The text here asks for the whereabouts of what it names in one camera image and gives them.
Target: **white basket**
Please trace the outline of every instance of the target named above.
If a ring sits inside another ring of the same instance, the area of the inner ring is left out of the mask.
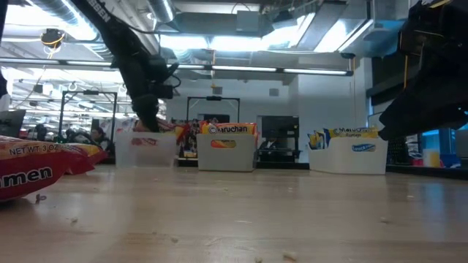
[[[172,167],[176,135],[152,132],[122,132],[116,135],[116,166]]]
[[[213,140],[233,140],[234,148],[213,148]],[[255,169],[255,136],[248,134],[197,134],[198,169],[251,172]]]
[[[328,148],[309,149],[310,170],[384,175],[388,143],[372,138],[331,138]]]

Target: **ceiling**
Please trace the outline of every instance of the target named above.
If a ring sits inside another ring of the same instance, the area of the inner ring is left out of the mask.
[[[296,0],[293,1],[292,5],[285,5],[284,3],[290,3],[290,1],[244,0],[243,3],[251,11],[262,14],[258,30],[249,33],[235,30],[238,25],[237,12],[246,10],[246,7],[242,4],[235,6],[234,0],[173,0],[178,14],[169,24],[170,26],[158,26],[163,35],[161,38],[150,34],[137,35],[150,52],[155,53],[159,50],[159,53],[169,62],[179,60],[182,64],[212,64],[214,62],[216,65],[229,66],[348,70],[348,60],[343,59],[339,53],[327,52],[337,50],[356,33],[358,28],[363,26],[366,19],[369,19],[366,0],[350,0],[346,4],[342,2],[343,5],[340,7],[326,6],[325,4],[329,4],[329,1],[326,0],[323,5],[318,4],[323,0],[308,4],[310,1]],[[29,6],[30,2],[35,2],[35,0],[10,0],[4,39],[0,46],[0,57],[46,59],[51,50],[38,41],[39,36],[46,28],[59,28],[68,34],[60,50],[52,55],[53,59],[103,61],[89,42],[80,42],[79,30],[78,33],[74,32],[73,30],[76,28],[73,29],[64,24],[60,18],[43,12],[37,7]],[[108,9],[127,23],[145,30],[152,29],[154,22],[149,15],[150,11],[146,0],[106,0],[105,2]],[[294,19],[297,19],[298,25],[274,30],[271,21],[280,10],[291,7],[294,8],[291,13]],[[328,27],[328,29],[324,32],[314,31],[316,29],[310,25],[314,25],[316,28]],[[191,46],[201,39],[202,45],[207,45],[206,48],[212,48],[219,36],[235,38],[223,42],[215,52]],[[174,42],[170,41],[171,37],[175,37]],[[184,41],[184,39],[177,37],[191,38]],[[234,40],[239,37],[243,37],[242,41],[246,41],[245,39],[249,37],[252,42],[235,42]],[[256,48],[259,43],[263,48]],[[102,42],[94,42],[93,44],[102,45]],[[189,54],[189,60],[183,60],[185,58],[182,56],[187,54]],[[72,83],[76,85],[77,91],[94,89],[116,92],[119,101],[117,107],[119,116],[123,117],[124,114],[132,112],[129,107],[129,98],[122,87],[123,81],[116,71],[80,68],[81,70],[46,69],[42,72],[41,66],[6,63],[3,63],[2,66],[4,67],[3,72],[8,72],[7,75],[10,76],[10,79],[15,81],[12,94],[14,107],[26,108],[30,111],[35,109],[35,115],[48,111],[48,115],[54,116],[53,120],[56,121],[54,110],[58,110],[60,106],[59,101],[57,101],[60,99],[59,96],[56,96],[57,91],[60,94],[60,91],[67,90]],[[214,78],[215,80],[276,80],[282,82],[282,85],[288,85],[295,76],[259,72],[214,72],[212,74],[212,72],[207,71],[190,70],[179,70],[177,75],[183,82]],[[36,82],[52,86],[56,92],[51,94],[33,93],[32,88]],[[79,104],[84,100],[94,100],[96,107],[92,110],[83,108],[83,105]],[[65,110],[96,110],[108,113],[113,109],[110,100],[112,99],[104,95],[90,98],[81,94],[70,99]],[[38,105],[33,103],[31,106],[30,101],[35,101]],[[76,116],[76,114],[70,114],[71,119]]]

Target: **table surface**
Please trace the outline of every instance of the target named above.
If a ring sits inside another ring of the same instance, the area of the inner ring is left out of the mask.
[[[1,262],[468,262],[468,183],[98,167],[0,206]]]

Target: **metal frame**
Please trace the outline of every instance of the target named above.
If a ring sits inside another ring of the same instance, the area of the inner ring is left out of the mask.
[[[112,112],[112,129],[110,134],[110,141],[114,142],[114,128],[116,127],[116,111],[117,111],[117,92],[107,92],[107,91],[62,91],[61,93],[61,105],[60,105],[60,120],[58,121],[58,135],[61,136],[62,122],[64,121],[64,108],[65,104],[69,101],[66,100],[65,96],[67,94],[82,94],[82,95],[99,95],[99,94],[110,94],[114,95],[114,107]]]
[[[237,101],[238,107],[237,107],[237,122],[240,121],[240,116],[241,116],[241,99],[239,98],[222,98],[222,97],[217,97],[217,100],[214,99],[209,99],[209,96],[189,96],[187,97],[187,114],[186,114],[186,120],[189,121],[189,112],[190,112],[190,100],[192,99],[206,99],[207,101],[214,101],[214,102],[220,102],[222,100],[235,100]]]

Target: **crumb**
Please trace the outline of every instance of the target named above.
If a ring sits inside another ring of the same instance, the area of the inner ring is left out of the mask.
[[[218,241],[221,241],[221,240],[222,240],[222,237],[217,237],[217,238],[214,238],[214,239],[208,241],[205,245],[206,246],[212,246],[212,245],[218,243]]]
[[[255,251],[255,249],[253,249],[253,248],[244,247],[242,245],[237,245],[234,248],[237,248],[237,249],[240,249],[240,250],[245,250],[245,251]]]
[[[283,252],[283,260],[286,262],[297,262],[297,256],[293,252]]]
[[[47,197],[46,196],[42,196],[40,194],[36,194],[36,204],[39,204],[41,201],[44,201],[46,200]]]
[[[389,220],[387,218],[381,217],[380,218],[380,223],[388,224],[390,222],[389,222]]]

